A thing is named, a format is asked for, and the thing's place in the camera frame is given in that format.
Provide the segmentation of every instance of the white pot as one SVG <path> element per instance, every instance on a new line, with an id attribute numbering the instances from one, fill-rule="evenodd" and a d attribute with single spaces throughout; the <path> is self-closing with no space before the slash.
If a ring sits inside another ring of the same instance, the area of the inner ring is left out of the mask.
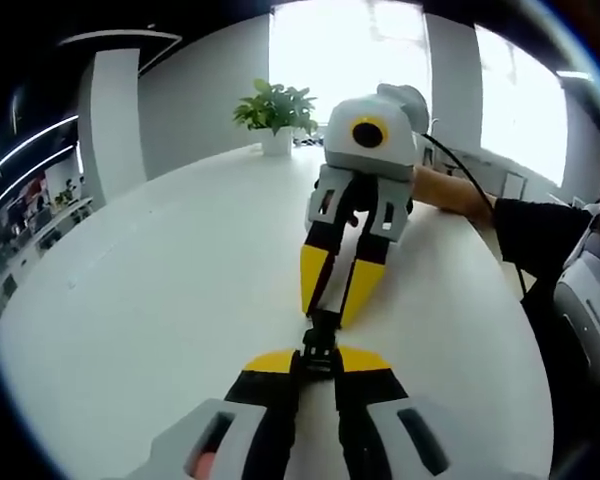
<path id="1" fill-rule="evenodd" d="M 262 153 L 267 157 L 284 157 L 291 155 L 293 128 L 282 127 L 273 134 L 270 128 L 258 130 L 262 142 Z"/>

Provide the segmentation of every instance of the black sleeve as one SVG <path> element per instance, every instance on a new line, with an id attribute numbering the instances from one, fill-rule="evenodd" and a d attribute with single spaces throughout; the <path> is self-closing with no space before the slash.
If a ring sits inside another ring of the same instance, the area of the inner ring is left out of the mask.
<path id="1" fill-rule="evenodd" d="M 498 199 L 493 223 L 502 258 L 536 278 L 556 278 L 591 214 L 553 203 Z"/>

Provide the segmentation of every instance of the ceiling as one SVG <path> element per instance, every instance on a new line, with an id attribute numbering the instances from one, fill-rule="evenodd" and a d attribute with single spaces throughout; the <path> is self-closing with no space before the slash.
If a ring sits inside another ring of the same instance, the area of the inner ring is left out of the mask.
<path id="1" fill-rule="evenodd" d="M 36 21 L 32 21 L 26 12 L 15 19 L 6 16 L 9 32 L 14 39 L 22 40 L 13 42 L 11 54 L 0 51 L 0 158 L 22 140 L 75 113 L 78 85 L 94 51 L 140 47 L 142 63 L 168 45 L 164 39 L 137 36 L 123 39 L 109 37 L 55 48 L 61 40 L 99 30 L 150 29 L 182 37 L 178 47 L 169 53 L 173 54 L 178 48 L 213 31 L 267 13 L 272 3 L 282 2 L 215 0 L 205 5 L 204 13 L 197 11 L 195 14 L 186 2 L 177 5 L 159 2 L 150 7 L 136 4 L 134 10 L 111 9 L 106 14 L 94 8 L 80 9 L 79 14 L 54 11 L 44 15 L 45 12 L 42 12 L 41 16 L 38 8 L 35 16 L 31 17 L 40 18 Z M 547 35 L 530 24 L 509 2 L 424 0 L 420 3 L 428 13 L 469 25 L 481 24 L 511 40 L 552 71 L 570 69 L 567 59 Z M 600 130 L 600 110 L 594 104 L 590 82 L 574 80 L 564 83 L 564 88 L 581 104 Z M 21 175 L 26 170 L 23 165 L 35 165 L 42 158 L 75 142 L 75 138 L 75 122 L 43 137 L 36 148 L 28 148 L 19 155 L 17 163 L 20 166 L 14 162 L 11 170 L 2 172 L 0 188 L 3 182 L 17 178 L 14 175 Z"/>

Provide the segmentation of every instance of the white pillar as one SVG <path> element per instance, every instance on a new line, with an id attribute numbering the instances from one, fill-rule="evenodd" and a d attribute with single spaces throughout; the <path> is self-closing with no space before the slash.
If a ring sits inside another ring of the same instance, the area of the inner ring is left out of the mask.
<path id="1" fill-rule="evenodd" d="M 86 189 L 100 208 L 147 181 L 138 116 L 140 50 L 96 53 L 78 103 Z"/>
<path id="2" fill-rule="evenodd" d="M 426 14 L 431 48 L 433 136 L 450 148 L 479 153 L 482 66 L 473 28 Z"/>

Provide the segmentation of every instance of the white table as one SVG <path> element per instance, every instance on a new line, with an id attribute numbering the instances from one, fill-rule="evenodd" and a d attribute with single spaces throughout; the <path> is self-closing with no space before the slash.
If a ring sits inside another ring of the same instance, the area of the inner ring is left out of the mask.
<path id="1" fill-rule="evenodd" d="M 0 321 L 0 362 L 71 478 L 128 473 L 156 435 L 222 398 L 252 357 L 300 345 L 299 252 L 322 161 L 311 147 L 292 159 L 247 147 L 197 162 L 96 212 L 36 265 Z M 343 258 L 353 240 L 348 232 Z M 416 204 L 384 280 L 339 342 L 382 354 L 408 393 L 447 410 L 478 457 L 548 474 L 540 354 L 463 218 Z M 310 388 L 289 478 L 347 478 L 336 426 L 332 385 Z"/>

